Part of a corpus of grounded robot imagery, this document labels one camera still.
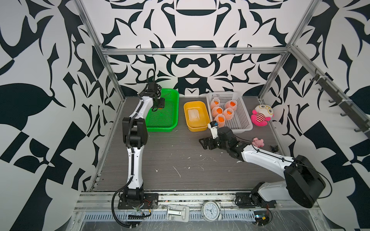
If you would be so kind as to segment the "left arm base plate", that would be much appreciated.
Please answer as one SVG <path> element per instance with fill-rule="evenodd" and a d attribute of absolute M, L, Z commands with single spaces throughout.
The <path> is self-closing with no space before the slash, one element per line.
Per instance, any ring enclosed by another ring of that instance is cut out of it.
<path fill-rule="evenodd" d="M 128 196 L 122 194 L 119 197 L 118 209 L 152 209 L 158 205 L 158 193 L 144 193 L 142 196 Z"/>

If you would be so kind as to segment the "white foam net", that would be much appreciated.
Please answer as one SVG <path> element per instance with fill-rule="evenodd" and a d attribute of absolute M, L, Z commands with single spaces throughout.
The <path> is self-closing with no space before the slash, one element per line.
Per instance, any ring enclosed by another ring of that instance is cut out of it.
<path fill-rule="evenodd" d="M 188 120 L 190 122 L 195 122 L 200 120 L 199 111 L 196 108 L 192 108 L 188 110 Z"/>

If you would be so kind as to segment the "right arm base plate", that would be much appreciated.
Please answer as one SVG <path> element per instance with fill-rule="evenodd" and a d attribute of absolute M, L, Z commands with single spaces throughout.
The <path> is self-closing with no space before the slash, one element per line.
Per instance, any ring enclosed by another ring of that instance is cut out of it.
<path fill-rule="evenodd" d="M 234 201 L 239 208 L 275 208 L 276 201 L 265 201 L 258 193 L 236 193 Z"/>

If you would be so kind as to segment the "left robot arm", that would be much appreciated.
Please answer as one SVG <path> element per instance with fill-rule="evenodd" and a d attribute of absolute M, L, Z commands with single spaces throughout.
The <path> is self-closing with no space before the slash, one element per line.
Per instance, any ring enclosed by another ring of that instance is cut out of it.
<path fill-rule="evenodd" d="M 128 180 L 123 188 L 125 201 L 141 204 L 145 194 L 142 177 L 142 155 L 148 141 L 148 131 L 145 123 L 150 110 L 163 108 L 165 100 L 161 98 L 161 86 L 150 82 L 138 94 L 139 103 L 134 112 L 122 120 L 123 142 L 128 152 Z"/>

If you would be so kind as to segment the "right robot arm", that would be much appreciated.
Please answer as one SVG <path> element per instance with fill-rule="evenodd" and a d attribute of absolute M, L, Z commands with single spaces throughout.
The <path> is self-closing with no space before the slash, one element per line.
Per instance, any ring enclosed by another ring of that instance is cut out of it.
<path fill-rule="evenodd" d="M 258 183 L 244 206 L 263 207 L 272 201 L 287 200 L 304 208 L 312 208 L 321 198 L 327 178 L 306 157 L 286 157 L 264 151 L 251 141 L 239 139 L 228 127 L 212 129 L 212 133 L 211 137 L 199 140 L 203 149 L 224 150 L 234 159 L 263 167 L 283 179 L 274 183 Z"/>

